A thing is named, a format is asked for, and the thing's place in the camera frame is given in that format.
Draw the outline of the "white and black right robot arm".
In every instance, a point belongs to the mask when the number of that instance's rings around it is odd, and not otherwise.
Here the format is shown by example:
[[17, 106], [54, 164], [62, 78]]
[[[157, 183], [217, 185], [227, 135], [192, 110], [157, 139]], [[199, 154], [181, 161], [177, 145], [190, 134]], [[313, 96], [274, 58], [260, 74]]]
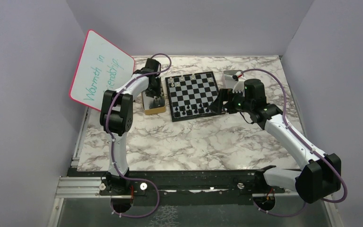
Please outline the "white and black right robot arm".
[[336, 154], [326, 154], [303, 138], [285, 118], [283, 111], [267, 102], [265, 86], [259, 79], [240, 82], [242, 92], [221, 89], [209, 109], [220, 114], [248, 113], [250, 119], [272, 135], [294, 158], [300, 170], [287, 170], [267, 166], [255, 172], [254, 187], [266, 192], [280, 187], [297, 192], [306, 203], [337, 192], [341, 189], [341, 160]]

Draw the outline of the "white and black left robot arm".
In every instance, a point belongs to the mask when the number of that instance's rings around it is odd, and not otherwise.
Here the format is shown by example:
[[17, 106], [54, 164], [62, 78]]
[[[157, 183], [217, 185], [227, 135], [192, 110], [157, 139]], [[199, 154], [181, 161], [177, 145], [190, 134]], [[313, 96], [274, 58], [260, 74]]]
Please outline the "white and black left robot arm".
[[133, 102], [142, 95], [144, 110], [164, 107], [160, 79], [161, 63], [148, 58], [143, 68], [135, 71], [125, 85], [104, 92], [100, 124], [110, 138], [110, 166], [105, 175], [107, 188], [118, 194], [129, 190], [126, 137], [133, 123]]

